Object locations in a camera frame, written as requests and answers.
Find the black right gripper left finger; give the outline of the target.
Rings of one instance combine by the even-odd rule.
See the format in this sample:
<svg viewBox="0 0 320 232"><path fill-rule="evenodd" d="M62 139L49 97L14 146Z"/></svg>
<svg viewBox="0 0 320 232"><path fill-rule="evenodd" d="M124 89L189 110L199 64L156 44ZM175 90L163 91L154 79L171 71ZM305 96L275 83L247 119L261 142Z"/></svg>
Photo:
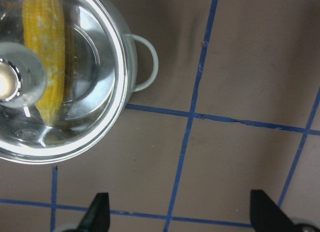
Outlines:
<svg viewBox="0 0 320 232"><path fill-rule="evenodd" d="M110 228L110 203L107 192L97 193L76 231L108 231Z"/></svg>

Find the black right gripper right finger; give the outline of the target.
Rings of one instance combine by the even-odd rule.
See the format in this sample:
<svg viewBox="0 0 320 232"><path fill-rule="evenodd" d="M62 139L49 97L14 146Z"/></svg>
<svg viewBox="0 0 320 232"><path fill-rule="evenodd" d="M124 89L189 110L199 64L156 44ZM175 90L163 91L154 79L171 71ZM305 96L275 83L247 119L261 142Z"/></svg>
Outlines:
<svg viewBox="0 0 320 232"><path fill-rule="evenodd" d="M250 191L249 219L255 231L303 231L263 190Z"/></svg>

